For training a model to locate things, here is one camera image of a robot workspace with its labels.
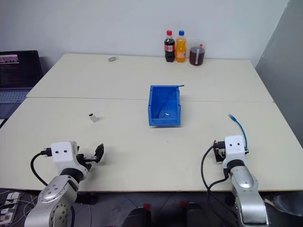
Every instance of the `red label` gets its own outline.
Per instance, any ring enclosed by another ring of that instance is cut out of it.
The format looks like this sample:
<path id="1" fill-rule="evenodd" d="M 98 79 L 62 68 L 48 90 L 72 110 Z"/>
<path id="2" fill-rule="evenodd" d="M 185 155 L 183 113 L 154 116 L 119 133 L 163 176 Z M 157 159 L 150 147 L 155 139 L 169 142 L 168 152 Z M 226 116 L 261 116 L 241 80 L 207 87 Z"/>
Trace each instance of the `red label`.
<path id="1" fill-rule="evenodd" d="M 175 51 L 175 45 L 164 45 L 164 50 L 168 52 Z"/>

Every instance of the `laptop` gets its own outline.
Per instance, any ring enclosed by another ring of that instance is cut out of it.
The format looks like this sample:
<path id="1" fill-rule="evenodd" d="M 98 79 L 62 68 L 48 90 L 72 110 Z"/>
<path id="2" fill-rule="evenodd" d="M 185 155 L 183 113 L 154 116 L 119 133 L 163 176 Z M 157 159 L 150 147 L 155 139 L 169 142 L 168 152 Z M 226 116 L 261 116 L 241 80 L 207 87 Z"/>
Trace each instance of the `laptop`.
<path id="1" fill-rule="evenodd" d="M 38 51 L 0 52 L 0 119 L 13 114 L 42 76 Z"/>

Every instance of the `power strip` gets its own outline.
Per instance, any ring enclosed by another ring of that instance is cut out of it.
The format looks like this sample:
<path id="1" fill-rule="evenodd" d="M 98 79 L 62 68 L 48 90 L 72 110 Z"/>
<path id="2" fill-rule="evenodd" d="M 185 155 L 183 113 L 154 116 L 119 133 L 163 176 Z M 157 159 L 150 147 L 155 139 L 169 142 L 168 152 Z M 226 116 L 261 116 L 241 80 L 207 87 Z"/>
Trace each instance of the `power strip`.
<path id="1" fill-rule="evenodd" d="M 0 212 L 0 225 L 8 225 L 14 221 L 21 193 L 13 192 L 8 194 L 4 203 L 4 209 Z"/>

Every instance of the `orange juice bottle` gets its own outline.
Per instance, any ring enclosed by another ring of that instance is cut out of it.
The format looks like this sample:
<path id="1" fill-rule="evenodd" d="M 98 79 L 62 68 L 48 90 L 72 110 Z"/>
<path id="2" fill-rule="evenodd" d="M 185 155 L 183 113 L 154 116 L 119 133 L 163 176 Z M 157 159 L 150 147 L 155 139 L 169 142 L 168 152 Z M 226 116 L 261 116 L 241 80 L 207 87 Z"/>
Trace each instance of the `orange juice bottle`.
<path id="1" fill-rule="evenodd" d="M 179 31 L 179 37 L 177 38 L 176 42 L 176 60 L 177 62 L 185 62 L 186 38 L 184 37 L 184 31 Z"/>

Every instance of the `laptop keyboard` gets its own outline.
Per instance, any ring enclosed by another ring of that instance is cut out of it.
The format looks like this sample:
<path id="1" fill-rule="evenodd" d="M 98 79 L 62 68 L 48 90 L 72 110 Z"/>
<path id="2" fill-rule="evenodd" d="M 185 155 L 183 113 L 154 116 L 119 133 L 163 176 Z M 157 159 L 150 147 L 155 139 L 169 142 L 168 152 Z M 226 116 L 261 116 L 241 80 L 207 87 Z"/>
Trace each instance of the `laptop keyboard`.
<path id="1" fill-rule="evenodd" d="M 1 103 L 22 103 L 27 97 L 28 91 L 0 92 Z"/>

